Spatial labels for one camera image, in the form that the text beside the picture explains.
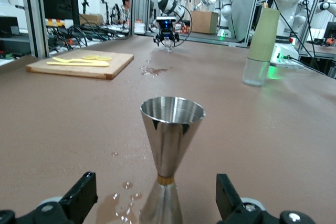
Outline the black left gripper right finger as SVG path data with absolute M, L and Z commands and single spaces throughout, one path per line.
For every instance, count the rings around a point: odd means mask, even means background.
M 308 215 L 294 210 L 272 216 L 260 201 L 240 197 L 227 174 L 216 175 L 216 203 L 222 218 L 219 223 L 315 223 Z

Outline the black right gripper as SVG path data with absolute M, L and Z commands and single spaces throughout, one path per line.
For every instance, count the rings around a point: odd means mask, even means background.
M 174 33 L 172 21 L 159 21 L 159 34 L 153 38 L 153 42 L 159 46 L 162 38 L 171 38 L 172 46 L 175 46 L 180 41 L 179 34 Z

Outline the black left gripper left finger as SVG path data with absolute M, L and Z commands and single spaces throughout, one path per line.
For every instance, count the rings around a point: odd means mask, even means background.
M 83 223 L 97 201 L 96 174 L 86 172 L 60 200 L 47 201 L 21 217 L 2 210 L 1 223 Z

